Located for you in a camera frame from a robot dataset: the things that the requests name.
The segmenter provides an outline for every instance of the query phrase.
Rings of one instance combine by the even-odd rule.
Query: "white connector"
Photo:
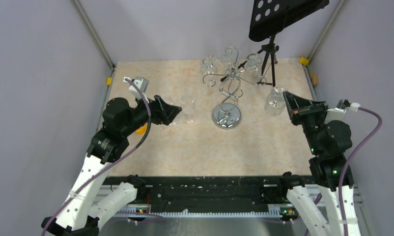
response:
[[[357,112],[360,106],[361,106],[361,105],[360,105],[359,103],[357,103],[357,102],[352,102],[352,103],[350,104],[350,106],[349,106],[349,109],[352,110],[352,111],[354,111],[354,112]]]
[[[146,97],[146,95],[145,95],[146,89],[148,88],[149,81],[147,79],[145,79],[144,77],[139,77],[139,76],[137,76],[135,79],[131,79],[129,77],[123,78],[123,82],[130,85],[128,80],[132,81],[139,88],[139,90],[141,90],[142,94],[145,96],[146,102],[149,103],[148,97]],[[132,85],[129,86],[129,92],[131,92],[131,94],[133,94],[133,96],[135,96],[135,98],[137,100],[142,100],[141,95]]]

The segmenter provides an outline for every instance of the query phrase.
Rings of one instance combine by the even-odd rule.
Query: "clear drinking glass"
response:
[[[203,75],[217,74],[217,68],[210,58],[204,58],[201,61],[201,69],[200,70]]]
[[[226,67],[232,67],[232,65],[235,63],[236,61],[236,57],[237,57],[237,49],[235,47],[229,46],[226,48],[225,53],[222,56],[222,64]]]
[[[285,108],[284,88],[273,87],[266,97],[265,111],[270,116],[278,116]]]
[[[196,111],[196,103],[194,101],[194,97],[188,94],[181,96],[181,107],[183,109],[182,112],[186,117],[187,124],[193,123],[194,113]]]
[[[262,58],[258,53],[251,53],[246,57],[245,69],[247,69],[246,74],[251,81],[259,81],[259,76],[261,75],[261,63]]]

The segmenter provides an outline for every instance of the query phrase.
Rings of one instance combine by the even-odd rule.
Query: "beige tabletop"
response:
[[[301,65],[278,59],[277,86],[311,99]],[[115,166],[110,176],[256,176],[281,175],[286,171],[309,175],[311,153],[300,126],[293,126],[286,109],[277,117],[266,115],[264,105],[271,86],[242,82],[244,95],[238,107],[240,124],[231,130],[218,128],[211,119],[213,108],[225,97],[219,92],[219,79],[206,87],[200,73],[200,60],[119,62],[109,99],[125,97],[135,106],[123,77],[149,80],[146,95],[171,96],[175,105],[191,94],[196,101],[193,124],[179,115],[171,126],[153,125],[148,138],[131,156]],[[271,71],[267,72],[271,81]],[[141,138],[128,137],[133,148]]]

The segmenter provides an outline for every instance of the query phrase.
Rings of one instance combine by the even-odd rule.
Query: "white cable tie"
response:
[[[334,219],[334,218],[329,217],[329,220],[333,220],[333,221],[338,222],[339,224],[344,224],[344,225],[357,225],[358,224],[357,217],[346,219],[346,220]]]
[[[69,195],[70,195],[70,198],[73,198],[73,199],[77,199],[77,200],[82,200],[82,201],[85,201],[85,200],[91,200],[91,199],[95,199],[95,198],[92,198],[92,197],[90,197],[90,198],[88,198],[88,197],[86,197],[86,196],[83,196],[83,195],[80,195],[80,194],[78,194],[78,193],[76,193],[74,190],[70,190],[70,193],[69,193]]]

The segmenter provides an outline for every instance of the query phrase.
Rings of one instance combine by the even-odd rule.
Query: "white wall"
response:
[[[110,71],[70,1],[0,0],[0,236],[35,236],[63,203]]]
[[[220,55],[229,45],[245,57],[269,41],[255,43],[248,38],[252,0],[81,2],[114,62],[200,59]],[[337,3],[330,0],[324,9],[280,32],[277,56],[307,57]]]
[[[394,236],[394,0],[349,1],[311,67],[330,105],[348,98],[382,116],[380,131],[358,152],[352,172],[376,235]],[[377,124],[360,111],[346,121],[354,146]]]

